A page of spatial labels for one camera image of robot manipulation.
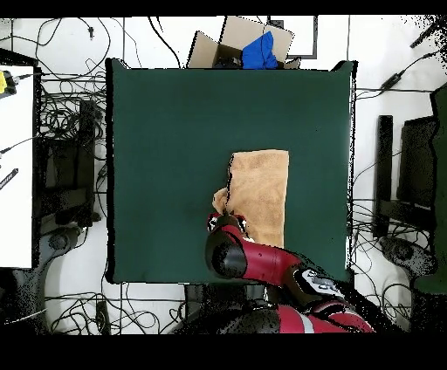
blue cloth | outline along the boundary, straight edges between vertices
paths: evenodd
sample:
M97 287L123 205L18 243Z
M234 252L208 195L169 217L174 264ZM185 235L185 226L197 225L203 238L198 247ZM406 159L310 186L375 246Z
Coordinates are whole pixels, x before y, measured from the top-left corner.
M273 35L270 31L257 38L242 50L244 69L274 69L278 66L272 54Z

yellow device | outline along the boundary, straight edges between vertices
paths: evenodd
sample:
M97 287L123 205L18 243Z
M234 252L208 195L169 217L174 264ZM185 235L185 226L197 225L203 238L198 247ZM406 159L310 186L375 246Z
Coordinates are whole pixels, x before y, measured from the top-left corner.
M0 71L0 99L14 95L19 79L11 76L9 71Z
M4 77L3 71L0 71L0 93L4 93L6 86L6 78Z

power strip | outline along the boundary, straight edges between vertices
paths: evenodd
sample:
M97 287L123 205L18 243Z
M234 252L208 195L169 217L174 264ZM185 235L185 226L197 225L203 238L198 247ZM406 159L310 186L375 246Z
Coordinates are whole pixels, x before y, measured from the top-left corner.
M14 178L14 176L17 175L17 174L18 174L18 168L14 168L14 169L10 172L10 174L7 175L4 179L2 179L2 181L0 182L0 190L1 190L2 188L4 188L4 187L6 186L6 184L7 184L8 182L10 182L10 181Z

power cable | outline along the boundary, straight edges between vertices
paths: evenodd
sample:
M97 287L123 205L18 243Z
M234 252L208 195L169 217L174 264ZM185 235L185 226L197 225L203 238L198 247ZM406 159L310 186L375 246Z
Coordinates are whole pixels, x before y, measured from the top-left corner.
M152 23L152 19L150 17L148 17L150 26L152 27L152 29L154 30L155 34L158 36L158 38L168 47L168 49L174 54L175 60L177 61L178 67L179 69L182 69L182 66L180 65L180 60L177 57L177 54L175 54L175 51L169 46L169 44L164 40L164 38L162 37L162 35L158 32L158 30L154 27L154 24Z

power adapter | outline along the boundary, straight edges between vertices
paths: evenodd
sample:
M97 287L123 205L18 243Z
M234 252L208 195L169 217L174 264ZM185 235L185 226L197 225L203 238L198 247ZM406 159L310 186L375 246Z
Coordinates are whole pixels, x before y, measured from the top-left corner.
M397 84L402 77L403 73L395 73L389 79L387 79L381 86L381 90L386 91L392 88L395 84Z
M107 301L102 299L96 304L96 325L101 335L111 335Z

